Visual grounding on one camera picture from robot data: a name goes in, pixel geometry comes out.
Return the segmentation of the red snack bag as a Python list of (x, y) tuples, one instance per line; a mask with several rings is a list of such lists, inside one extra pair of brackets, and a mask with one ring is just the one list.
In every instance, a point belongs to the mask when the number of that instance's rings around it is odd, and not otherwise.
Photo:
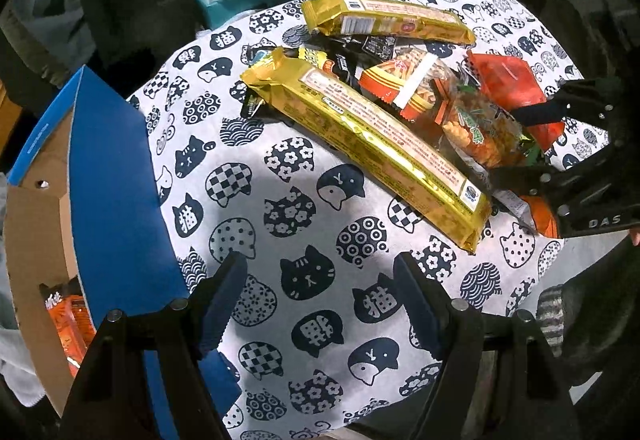
[(547, 152), (564, 132), (564, 122), (543, 124), (533, 116), (521, 115), (518, 110), (547, 102), (546, 95), (536, 81), (529, 65), (516, 56), (475, 53), (466, 56), (480, 80), (480, 92), (519, 122)]

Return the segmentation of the green label fried snack bag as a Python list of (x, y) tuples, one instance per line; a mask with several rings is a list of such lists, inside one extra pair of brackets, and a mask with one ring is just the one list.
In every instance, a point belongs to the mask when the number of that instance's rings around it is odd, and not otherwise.
[(454, 90), (440, 128), (486, 169), (518, 166), (535, 144), (508, 112), (471, 86)]

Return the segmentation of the long gold snack pack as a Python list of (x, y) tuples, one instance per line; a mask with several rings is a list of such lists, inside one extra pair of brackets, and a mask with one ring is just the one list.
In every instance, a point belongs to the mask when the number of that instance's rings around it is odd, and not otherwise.
[(458, 247), (474, 254), (489, 198), (391, 114), (281, 47), (241, 74), (262, 100), (344, 153)]

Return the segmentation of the orange striped chips bag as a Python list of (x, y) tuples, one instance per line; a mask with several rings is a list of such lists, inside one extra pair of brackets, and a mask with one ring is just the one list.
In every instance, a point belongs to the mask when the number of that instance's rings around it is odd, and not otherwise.
[(440, 125), (448, 113), (457, 76), (438, 56), (411, 47), (364, 70), (359, 85), (407, 122), (425, 119)]

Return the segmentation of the blue cardboard box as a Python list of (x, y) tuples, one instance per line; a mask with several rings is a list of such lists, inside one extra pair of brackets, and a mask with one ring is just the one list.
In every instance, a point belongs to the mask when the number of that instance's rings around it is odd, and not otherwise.
[[(6, 270), (18, 326), (58, 414), (76, 378), (39, 293), (78, 277), (98, 331), (107, 313), (157, 312), (189, 297), (160, 212), (142, 113), (82, 68), (53, 100), (11, 169)], [(198, 366), (224, 416), (240, 390), (217, 348)]]

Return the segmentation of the black small snack packet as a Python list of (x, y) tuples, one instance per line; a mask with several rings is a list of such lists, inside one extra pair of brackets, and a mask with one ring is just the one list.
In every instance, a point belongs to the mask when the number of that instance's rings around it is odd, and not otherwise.
[(394, 56), (397, 38), (394, 36), (367, 36), (363, 39), (361, 50), (378, 62), (385, 62)]

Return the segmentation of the cat pattern white cloth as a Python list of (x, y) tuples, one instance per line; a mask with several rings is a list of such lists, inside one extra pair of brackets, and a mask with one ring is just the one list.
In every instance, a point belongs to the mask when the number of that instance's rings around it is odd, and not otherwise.
[(258, 11), (177, 50), (130, 99), (180, 280), (213, 273), (218, 244), (247, 256), (220, 345), (242, 390), (224, 420), (235, 439), (316, 438), (431, 385), (437, 363), (395, 297), (400, 252), (497, 314), (592, 261), (590, 240), (530, 235), (502, 207), (469, 254), (294, 122), (244, 118), (250, 52), (307, 37), (298, 0)]

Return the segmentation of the hanging dark coats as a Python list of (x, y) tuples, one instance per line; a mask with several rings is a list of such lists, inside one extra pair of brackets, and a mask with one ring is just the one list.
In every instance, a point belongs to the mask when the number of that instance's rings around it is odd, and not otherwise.
[(200, 19), (195, 0), (1, 0), (1, 83), (36, 114), (83, 66), (129, 96)]

